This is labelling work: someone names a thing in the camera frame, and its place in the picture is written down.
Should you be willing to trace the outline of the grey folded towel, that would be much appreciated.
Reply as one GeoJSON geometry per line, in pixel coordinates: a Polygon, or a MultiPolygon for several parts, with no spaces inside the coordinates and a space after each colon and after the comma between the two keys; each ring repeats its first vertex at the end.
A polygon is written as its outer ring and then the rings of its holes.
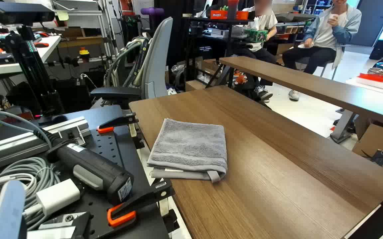
{"type": "Polygon", "coordinates": [[[220,182],[228,173],[225,128],[165,119],[148,165],[153,178],[220,182]]]}

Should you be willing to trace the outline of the grey office chair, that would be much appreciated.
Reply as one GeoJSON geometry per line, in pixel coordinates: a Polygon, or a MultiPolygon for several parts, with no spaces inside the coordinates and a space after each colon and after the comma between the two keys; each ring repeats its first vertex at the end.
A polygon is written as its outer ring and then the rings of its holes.
{"type": "Polygon", "coordinates": [[[159,24],[140,67],[139,84],[98,88],[91,92],[91,96],[110,101],[137,101],[167,96],[165,71],[172,28],[172,18],[167,18],[159,24]]]}

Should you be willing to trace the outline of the black clamp orange tip rear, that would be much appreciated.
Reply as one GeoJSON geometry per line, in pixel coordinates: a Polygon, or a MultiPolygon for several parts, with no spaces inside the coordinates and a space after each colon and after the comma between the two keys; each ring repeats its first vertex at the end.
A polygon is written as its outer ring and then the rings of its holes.
{"type": "Polygon", "coordinates": [[[122,117],[114,119],[114,120],[100,125],[98,128],[98,133],[99,135],[114,133],[118,127],[129,125],[129,124],[133,124],[136,121],[137,121],[137,119],[135,115],[122,116],[122,117]]]}

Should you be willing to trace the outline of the orange bin on shelf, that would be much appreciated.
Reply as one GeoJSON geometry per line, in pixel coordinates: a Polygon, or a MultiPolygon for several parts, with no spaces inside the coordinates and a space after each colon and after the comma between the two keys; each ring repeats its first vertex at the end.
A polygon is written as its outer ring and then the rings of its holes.
{"type": "Polygon", "coordinates": [[[247,22],[249,18],[248,11],[237,11],[236,15],[231,15],[229,11],[220,11],[220,10],[213,10],[209,12],[209,19],[211,20],[243,20],[247,22]]]}

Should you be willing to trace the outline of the black grey handheld device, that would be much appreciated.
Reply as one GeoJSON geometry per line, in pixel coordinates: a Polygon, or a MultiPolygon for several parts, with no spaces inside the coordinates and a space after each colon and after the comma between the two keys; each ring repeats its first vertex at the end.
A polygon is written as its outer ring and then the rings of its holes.
{"type": "Polygon", "coordinates": [[[56,151],[56,157],[74,176],[96,192],[106,192],[108,202],[120,205],[133,190],[133,176],[106,157],[76,144],[56,151]]]}

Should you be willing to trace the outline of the seated person white shirt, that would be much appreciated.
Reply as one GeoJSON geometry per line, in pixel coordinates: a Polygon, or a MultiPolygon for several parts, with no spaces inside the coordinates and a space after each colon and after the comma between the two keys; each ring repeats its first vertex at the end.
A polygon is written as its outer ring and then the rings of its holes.
{"type": "Polygon", "coordinates": [[[252,22],[252,28],[256,31],[264,31],[265,35],[258,42],[240,44],[235,50],[235,54],[276,64],[277,58],[264,47],[268,40],[277,35],[278,20],[272,10],[272,0],[255,0],[252,11],[256,14],[252,22]]]}

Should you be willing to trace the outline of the white power adapter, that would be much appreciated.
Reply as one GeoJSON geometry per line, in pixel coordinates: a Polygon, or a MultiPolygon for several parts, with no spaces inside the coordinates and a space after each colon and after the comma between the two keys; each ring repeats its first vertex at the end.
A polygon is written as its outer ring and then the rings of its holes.
{"type": "Polygon", "coordinates": [[[66,180],[36,194],[46,216],[51,216],[80,200],[80,190],[72,180],[66,180]]]}

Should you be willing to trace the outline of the seated person grey jacket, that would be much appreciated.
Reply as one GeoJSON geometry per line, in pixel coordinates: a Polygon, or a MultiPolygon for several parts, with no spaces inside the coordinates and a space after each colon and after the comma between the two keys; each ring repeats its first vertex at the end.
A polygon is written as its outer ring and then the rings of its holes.
{"type": "Polygon", "coordinates": [[[305,74],[313,75],[320,66],[338,62],[344,47],[358,34],[361,22],[362,12],[348,0],[333,0],[306,30],[302,47],[282,54],[284,66],[296,70],[297,62],[306,59],[305,74]]]}

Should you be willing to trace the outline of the long wooden bench table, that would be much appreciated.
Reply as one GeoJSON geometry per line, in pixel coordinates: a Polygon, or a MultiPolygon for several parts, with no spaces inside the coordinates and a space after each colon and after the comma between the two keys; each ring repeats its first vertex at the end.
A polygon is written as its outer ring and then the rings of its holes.
{"type": "Polygon", "coordinates": [[[383,93],[381,92],[332,81],[247,56],[221,58],[220,63],[369,117],[383,125],[383,93]]]}

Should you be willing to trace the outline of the blue grey panel foreground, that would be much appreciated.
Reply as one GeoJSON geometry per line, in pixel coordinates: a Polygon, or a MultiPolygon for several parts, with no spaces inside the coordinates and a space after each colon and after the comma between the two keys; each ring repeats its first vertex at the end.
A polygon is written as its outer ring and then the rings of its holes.
{"type": "Polygon", "coordinates": [[[0,239],[26,239],[26,189],[20,181],[8,181],[0,192],[0,239]]]}

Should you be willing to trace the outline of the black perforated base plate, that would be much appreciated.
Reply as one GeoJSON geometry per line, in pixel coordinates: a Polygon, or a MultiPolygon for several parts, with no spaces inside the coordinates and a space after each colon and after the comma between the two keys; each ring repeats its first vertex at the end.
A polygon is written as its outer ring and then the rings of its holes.
{"type": "MultiPolygon", "coordinates": [[[[108,161],[122,166],[133,176],[133,190],[131,196],[126,200],[141,194],[148,190],[151,186],[144,180],[144,172],[139,166],[137,155],[133,153],[131,160],[124,161],[122,151],[119,149],[116,128],[114,133],[99,135],[98,128],[114,119],[127,116],[122,112],[119,107],[98,108],[78,112],[78,116],[84,117],[88,121],[92,140],[86,141],[84,145],[79,145],[72,139],[60,139],[56,135],[50,133],[52,140],[52,148],[48,152],[48,161],[56,164],[63,172],[70,177],[74,177],[78,182],[87,188],[84,205],[88,205],[91,212],[91,237],[94,239],[168,239],[168,230],[163,221],[163,217],[159,213],[157,204],[143,208],[137,212],[137,218],[127,224],[126,226],[112,229],[107,222],[107,212],[118,205],[108,202],[106,192],[96,192],[87,186],[84,182],[78,180],[72,170],[67,168],[58,157],[56,151],[67,144],[76,144],[88,151],[92,151],[108,161]]],[[[67,116],[58,116],[56,123],[64,123],[70,119],[67,116]]]]}

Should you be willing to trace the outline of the silver aluminium rail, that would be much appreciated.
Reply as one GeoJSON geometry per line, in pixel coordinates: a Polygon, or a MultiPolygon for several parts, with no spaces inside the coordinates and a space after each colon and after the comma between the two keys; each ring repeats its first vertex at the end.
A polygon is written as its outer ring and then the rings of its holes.
{"type": "MultiPolygon", "coordinates": [[[[88,121],[84,117],[46,127],[46,131],[60,139],[72,139],[79,145],[84,145],[86,139],[91,136],[88,121]]],[[[23,133],[0,140],[0,168],[16,160],[40,155],[47,149],[48,144],[38,139],[34,133],[23,133]]]]}

